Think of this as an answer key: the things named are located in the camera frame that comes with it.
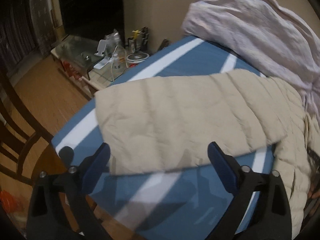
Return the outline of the person's right hand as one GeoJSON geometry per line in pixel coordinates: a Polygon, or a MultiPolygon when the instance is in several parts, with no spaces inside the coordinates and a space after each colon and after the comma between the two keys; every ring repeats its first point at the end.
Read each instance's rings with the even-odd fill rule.
{"type": "Polygon", "coordinates": [[[317,191],[314,191],[314,192],[309,191],[308,192],[308,197],[311,198],[311,199],[319,198],[320,197],[320,190],[317,190],[317,191]]]}

